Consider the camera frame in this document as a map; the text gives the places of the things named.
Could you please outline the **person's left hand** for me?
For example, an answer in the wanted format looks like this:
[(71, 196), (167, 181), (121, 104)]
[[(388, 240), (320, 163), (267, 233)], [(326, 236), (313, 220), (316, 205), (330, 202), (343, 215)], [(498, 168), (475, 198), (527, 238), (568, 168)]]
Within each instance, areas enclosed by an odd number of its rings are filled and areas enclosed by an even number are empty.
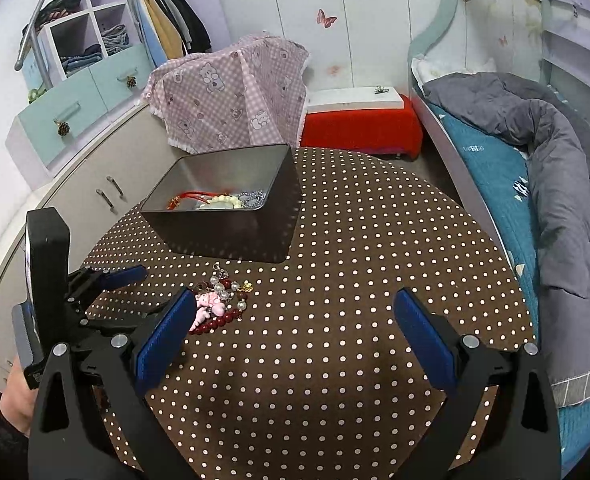
[(18, 356), (12, 362), (4, 391), (0, 398), (0, 413), (25, 437), (30, 435), (38, 390), (26, 382)]

